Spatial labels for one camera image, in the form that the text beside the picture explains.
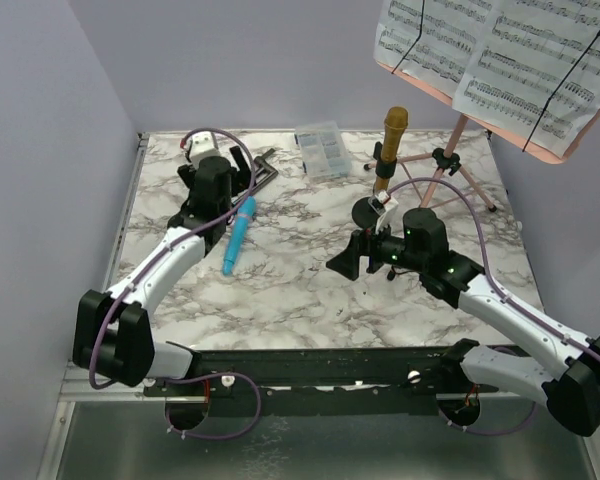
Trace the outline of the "blue toy microphone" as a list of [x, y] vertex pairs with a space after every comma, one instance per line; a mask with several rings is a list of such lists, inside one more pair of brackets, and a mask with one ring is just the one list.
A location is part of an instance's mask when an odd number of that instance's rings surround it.
[[256, 212], [256, 206], [255, 198], [249, 196], [242, 203], [234, 217], [230, 240], [223, 259], [222, 273], [224, 276], [231, 275], [234, 270], [247, 229]]

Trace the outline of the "black mic clip stand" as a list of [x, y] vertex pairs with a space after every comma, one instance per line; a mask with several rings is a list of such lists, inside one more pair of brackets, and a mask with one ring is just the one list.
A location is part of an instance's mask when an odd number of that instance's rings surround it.
[[[383, 144], [377, 142], [373, 152], [373, 158], [376, 160], [376, 177], [388, 183], [395, 173], [397, 161], [384, 162], [382, 150]], [[397, 202], [388, 193], [387, 185], [383, 188], [374, 187], [370, 197], [362, 198], [354, 204], [352, 219], [361, 229], [373, 230], [375, 234], [379, 234], [389, 226], [396, 208]]]

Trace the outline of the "pink perforated music stand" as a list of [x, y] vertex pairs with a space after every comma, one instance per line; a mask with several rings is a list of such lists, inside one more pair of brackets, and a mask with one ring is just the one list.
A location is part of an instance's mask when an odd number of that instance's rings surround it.
[[374, 59], [547, 164], [600, 118], [600, 1], [386, 1]]

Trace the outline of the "gold toy microphone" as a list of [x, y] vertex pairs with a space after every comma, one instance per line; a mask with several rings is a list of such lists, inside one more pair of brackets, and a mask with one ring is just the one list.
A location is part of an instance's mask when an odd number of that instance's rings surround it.
[[391, 107], [384, 120], [384, 140], [376, 163], [374, 191], [387, 190], [397, 166], [400, 142], [408, 127], [409, 113], [402, 106]]

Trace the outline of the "sheet music page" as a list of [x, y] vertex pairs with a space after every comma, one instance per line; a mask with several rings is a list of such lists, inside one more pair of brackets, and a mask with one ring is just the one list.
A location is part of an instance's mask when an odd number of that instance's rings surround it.
[[385, 1], [374, 60], [452, 98], [495, 7], [485, 0]]
[[453, 107], [561, 162], [600, 112], [600, 1], [497, 1]]

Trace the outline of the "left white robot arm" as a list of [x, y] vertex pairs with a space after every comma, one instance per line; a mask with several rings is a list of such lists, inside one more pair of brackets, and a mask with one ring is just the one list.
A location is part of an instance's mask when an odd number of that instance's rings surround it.
[[166, 295], [219, 242], [255, 182], [250, 155], [234, 146], [225, 158], [206, 153], [178, 174], [189, 190], [163, 239], [136, 269], [104, 292], [87, 291], [79, 301], [72, 361], [87, 370], [95, 389], [115, 383], [137, 386], [145, 379], [181, 380], [193, 371], [195, 353], [154, 340], [151, 319]]

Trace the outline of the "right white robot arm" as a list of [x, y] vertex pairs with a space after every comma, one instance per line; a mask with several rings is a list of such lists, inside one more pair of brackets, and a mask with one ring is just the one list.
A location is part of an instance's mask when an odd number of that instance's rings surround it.
[[366, 198], [357, 201], [357, 228], [327, 268], [355, 280], [366, 257], [369, 273], [384, 265], [417, 273], [430, 295], [489, 324], [527, 354], [510, 357], [464, 341], [454, 372], [532, 400], [570, 432], [591, 436], [600, 426], [600, 335], [564, 326], [507, 292], [484, 265], [450, 249], [445, 225], [431, 209], [407, 211], [401, 237], [391, 233], [391, 214]]

